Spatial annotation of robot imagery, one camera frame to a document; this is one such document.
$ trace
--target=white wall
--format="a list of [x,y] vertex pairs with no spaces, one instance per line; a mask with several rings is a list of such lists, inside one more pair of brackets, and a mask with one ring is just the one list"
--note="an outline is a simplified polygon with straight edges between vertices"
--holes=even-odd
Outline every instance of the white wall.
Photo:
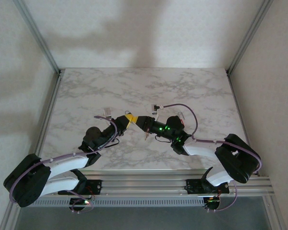
[[60,68],[226,68],[262,0],[25,2]]
[[288,0],[275,0],[232,83],[288,226]]
[[3,181],[36,142],[53,71],[13,1],[0,1],[0,224],[9,202]]

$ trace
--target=white marble surface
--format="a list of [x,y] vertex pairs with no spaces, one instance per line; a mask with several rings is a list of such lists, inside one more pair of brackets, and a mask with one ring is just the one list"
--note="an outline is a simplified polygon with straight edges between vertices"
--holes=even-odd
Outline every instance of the white marble surface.
[[[126,110],[133,115],[151,115],[151,104],[184,103],[197,115],[198,138],[224,138],[235,133],[245,139],[224,69],[100,68],[66,69],[48,127],[42,157],[79,151],[86,130],[108,124],[94,119],[110,107],[116,118]],[[159,121],[183,112],[185,131],[192,133],[195,121],[182,106],[160,112]],[[204,169],[214,162],[199,156],[176,154],[170,144],[160,143],[135,125],[120,137],[120,144],[101,151],[90,170],[113,169]]]

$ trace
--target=wire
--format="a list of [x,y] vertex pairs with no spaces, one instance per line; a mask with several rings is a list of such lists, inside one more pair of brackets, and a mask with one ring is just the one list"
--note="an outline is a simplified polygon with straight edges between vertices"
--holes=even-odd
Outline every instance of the wire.
[[86,189],[90,192],[90,194],[92,195],[91,198],[90,198],[90,200],[91,200],[93,197],[94,197],[94,200],[95,200],[96,197],[95,197],[93,191],[91,190],[91,187],[87,186],[87,187],[85,187],[85,188],[86,188]]
[[80,198],[80,199],[76,200],[76,201],[72,204],[72,207],[71,207],[72,213],[75,211],[75,210],[73,209],[74,206],[75,206],[75,204],[78,203],[79,201],[81,201],[81,199],[87,201],[87,202],[91,205],[92,208],[91,208],[90,210],[87,210],[87,211],[77,211],[78,214],[80,214],[80,213],[85,213],[85,212],[89,212],[89,211],[92,211],[92,210],[94,209],[94,205],[93,205],[93,203],[92,203],[92,201],[91,201],[90,199],[86,199],[85,197],[83,197],[83,196],[81,196],[80,194],[75,193],[74,191],[71,191],[71,190],[66,190],[66,192],[72,193],[72,194],[74,194],[74,195],[76,195],[77,197]]
[[157,139],[157,135],[155,135],[155,139],[156,139],[157,141],[159,141],[159,142],[164,142],[164,143],[171,143],[171,141],[163,141],[163,140],[158,140],[158,139]]
[[[65,154],[65,155],[62,155],[62,156],[55,157],[55,158],[51,158],[51,159],[47,159],[47,160],[44,160],[44,161],[40,161],[40,162],[32,165],[32,166],[29,167],[26,171],[24,171],[24,172],[15,180],[15,182],[14,182],[13,185],[11,186],[9,198],[10,198],[10,201],[11,201],[12,203],[14,203],[14,204],[17,203],[17,202],[14,200],[14,198],[13,198],[13,192],[14,192],[15,187],[17,186],[17,184],[19,183],[19,181],[20,181],[24,176],[26,176],[32,169],[36,168],[37,166],[39,166],[39,165],[41,165],[41,164],[56,162],[56,161],[63,160],[63,159],[69,158],[69,157],[86,156],[87,154],[97,153],[98,151],[101,151],[102,149],[104,149],[110,142],[112,142],[112,141],[115,139],[115,137],[116,137],[116,135],[117,135],[117,126],[116,126],[116,124],[115,124],[113,121],[111,121],[111,120],[109,120],[109,119],[107,119],[107,118],[105,118],[105,117],[102,117],[102,116],[94,116],[94,118],[99,118],[99,119],[104,119],[104,120],[109,121],[109,122],[114,126],[114,128],[115,128],[115,133],[114,133],[113,137],[112,137],[109,141],[107,141],[107,142],[104,144],[103,147],[101,147],[101,148],[98,149],[98,150],[92,151],[92,152],[90,152],[90,153],[87,153],[87,152],[69,153],[69,154]],[[80,197],[81,199],[87,200],[87,199],[85,199],[83,196],[81,196],[80,194],[77,194],[77,193],[75,193],[75,192],[73,192],[73,191],[69,191],[69,190],[68,190],[68,192],[70,192],[70,193],[72,193],[72,194]]]
[[222,194],[222,191],[218,188],[217,189],[217,197],[220,197],[221,194]]
[[261,159],[260,159],[255,153],[253,153],[253,152],[251,152],[251,151],[249,151],[249,150],[247,150],[247,149],[245,149],[245,148],[242,148],[242,147],[240,147],[240,146],[238,146],[238,145],[232,144],[232,143],[227,142],[227,141],[222,141],[222,140],[213,141],[213,140],[205,140],[205,139],[196,139],[196,138],[194,137],[194,134],[195,134],[195,132],[196,132],[196,130],[197,130],[197,128],[198,128],[198,121],[197,121],[197,118],[196,118],[196,115],[195,115],[194,111],[193,111],[189,106],[187,106],[187,105],[185,105],[185,104],[181,104],[181,103],[176,103],[176,104],[165,105],[165,106],[163,106],[163,108],[168,108],[168,107],[172,107],[172,106],[176,106],[176,105],[181,105],[181,106],[184,106],[184,107],[188,108],[188,109],[191,111],[191,113],[193,114],[194,118],[195,118],[196,127],[195,127],[195,130],[193,131],[193,133],[192,133],[192,135],[191,135],[191,137],[192,137],[193,140],[196,140],[196,141],[199,141],[199,142],[204,142],[204,143],[221,143],[221,144],[226,144],[226,145],[230,145],[230,146],[232,146],[232,147],[234,147],[234,148],[237,148],[237,149],[239,149],[239,150],[242,150],[242,151],[250,154],[251,156],[253,156],[253,157],[258,161],[258,164],[259,164],[259,165],[258,165],[258,167],[256,168],[256,170],[254,171],[254,173],[257,173],[257,172],[261,169],[261,167],[262,167],[262,165],[263,165]]
[[216,140],[216,141],[215,141],[215,140],[205,140],[205,139],[195,139],[195,138],[193,138],[193,139],[196,140],[196,141],[198,141],[198,142],[204,142],[204,143],[220,143],[220,144],[226,144],[226,145],[232,146],[232,147],[234,147],[234,148],[236,148],[236,149],[242,150],[242,151],[245,152],[245,153],[250,154],[252,157],[254,157],[254,158],[258,161],[258,167],[257,167],[256,170],[254,171],[255,173],[258,172],[258,171],[261,169],[262,165],[263,165],[261,159],[260,159],[255,153],[253,153],[253,152],[251,152],[251,151],[249,151],[249,150],[247,150],[247,149],[245,149],[245,148],[242,148],[242,147],[240,147],[240,146],[238,146],[238,145],[232,144],[232,143],[230,143],[230,142],[222,141],[222,140]]
[[[238,145],[232,144],[232,143],[227,142],[227,141],[222,141],[222,140],[213,141],[213,140],[205,140],[205,139],[196,139],[196,138],[194,137],[194,134],[195,134],[195,132],[196,132],[196,130],[197,130],[197,128],[198,128],[198,121],[197,121],[197,118],[196,118],[196,115],[195,115],[194,111],[193,111],[189,106],[187,106],[187,105],[185,105],[185,104],[181,104],[181,103],[165,105],[164,108],[171,107],[171,106],[176,106],[176,105],[181,105],[181,106],[184,106],[184,107],[188,108],[188,109],[191,111],[191,113],[193,114],[194,118],[195,118],[196,127],[195,127],[195,130],[193,131],[193,133],[192,133],[192,135],[191,135],[191,137],[192,137],[193,140],[196,140],[196,141],[199,141],[199,142],[204,142],[204,143],[221,143],[221,144],[226,144],[226,145],[232,146],[232,147],[234,147],[234,148],[236,148],[236,149],[242,150],[243,152],[248,153],[248,154],[250,154],[251,156],[253,156],[253,157],[258,161],[258,167],[256,168],[256,170],[255,170],[254,172],[257,173],[257,172],[261,169],[263,163],[262,163],[260,157],[257,156],[255,153],[253,153],[253,152],[251,152],[251,151],[249,151],[249,150],[247,150],[247,149],[245,149],[245,148],[242,148],[242,147],[240,147],[240,146],[238,146]],[[228,205],[228,206],[226,206],[226,207],[224,207],[224,208],[222,208],[222,209],[214,210],[214,212],[223,211],[223,210],[231,207],[231,206],[236,202],[237,196],[238,196],[238,190],[237,190],[237,185],[236,185],[235,181],[233,181],[233,184],[234,184],[234,186],[235,186],[235,193],[236,193],[233,202],[232,202],[230,205]]]
[[237,197],[238,197],[238,190],[237,190],[237,185],[236,185],[235,181],[232,181],[232,182],[233,182],[233,184],[234,184],[234,186],[235,186],[235,193],[236,193],[234,200],[231,202],[231,204],[227,205],[227,206],[224,207],[224,208],[221,208],[221,209],[212,209],[213,212],[224,211],[224,210],[228,209],[229,207],[231,207],[231,206],[236,202]]
[[116,146],[116,145],[118,145],[118,144],[120,143],[120,140],[119,140],[119,139],[115,138],[114,140],[117,140],[118,142],[115,143],[115,144],[113,144],[113,145],[108,145],[108,146],[106,146],[105,149],[106,149],[106,148],[113,147],[113,146]]
[[195,130],[192,132],[192,137],[193,137],[195,132],[197,131],[197,128],[198,128],[198,121],[197,121],[197,117],[196,117],[195,113],[193,112],[193,110],[189,106],[187,106],[185,104],[181,104],[181,103],[176,103],[176,104],[165,105],[165,106],[163,106],[163,108],[168,108],[168,107],[172,107],[172,106],[176,106],[176,105],[181,105],[181,106],[188,108],[191,111],[191,113],[193,114],[194,119],[195,119],[195,123],[196,123]]

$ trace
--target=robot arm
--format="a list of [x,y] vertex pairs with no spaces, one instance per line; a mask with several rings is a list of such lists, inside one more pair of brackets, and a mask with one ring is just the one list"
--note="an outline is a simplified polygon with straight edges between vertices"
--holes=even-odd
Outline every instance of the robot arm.
[[[101,156],[97,151],[115,138],[114,136],[123,135],[130,124],[126,116],[120,116],[112,122],[117,133],[113,124],[103,132],[97,127],[87,130],[79,147],[84,154],[69,154],[58,157],[55,161],[41,161],[35,154],[26,156],[4,180],[4,187],[9,192],[12,190],[12,197],[20,207],[32,204],[42,195],[61,190],[80,193],[85,187],[86,178],[77,169],[94,164]],[[21,179],[15,186],[14,183],[19,177]]]
[[221,165],[208,169],[201,179],[200,186],[205,193],[215,192],[217,186],[231,180],[246,183],[258,166],[257,159],[241,151],[240,147],[258,154],[238,136],[230,134],[225,141],[240,146],[239,148],[225,144],[218,147],[216,151],[201,147],[190,134],[183,130],[184,125],[178,116],[169,117],[166,124],[155,121],[153,117],[135,117],[132,114],[112,119],[112,122],[116,127],[111,124],[102,132],[98,127],[91,127],[87,130],[79,147],[84,154],[74,153],[68,157],[59,157],[55,162],[41,161],[35,154],[28,155],[5,179],[5,188],[9,192],[13,190],[12,197],[20,207],[26,207],[40,196],[57,191],[73,190],[81,193],[85,187],[86,178],[77,169],[94,164],[100,157],[97,151],[104,148],[116,136],[122,136],[131,122],[142,129],[146,135],[156,134],[158,137],[170,140],[171,147],[179,155],[204,155],[218,158]]
[[252,152],[260,159],[259,155],[235,134],[229,134],[225,141],[221,141],[224,142],[221,146],[212,150],[200,146],[201,143],[199,142],[206,142],[206,146],[207,142],[216,144],[217,142],[193,139],[190,134],[183,130],[184,124],[178,116],[169,117],[166,124],[155,121],[153,117],[139,116],[136,125],[147,134],[156,134],[158,137],[170,140],[171,147],[179,155],[202,155],[218,159],[221,165],[208,169],[205,178],[213,187],[231,180],[247,183],[259,165],[256,158],[241,149]]

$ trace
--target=gray floor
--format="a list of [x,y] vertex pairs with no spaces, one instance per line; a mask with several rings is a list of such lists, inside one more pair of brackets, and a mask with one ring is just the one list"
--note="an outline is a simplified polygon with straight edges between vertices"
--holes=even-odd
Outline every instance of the gray floor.
[[[232,198],[223,198],[222,204]],[[238,197],[229,209],[207,213],[202,207],[95,208],[72,214],[68,208],[22,208],[17,230],[268,230],[261,197]]]

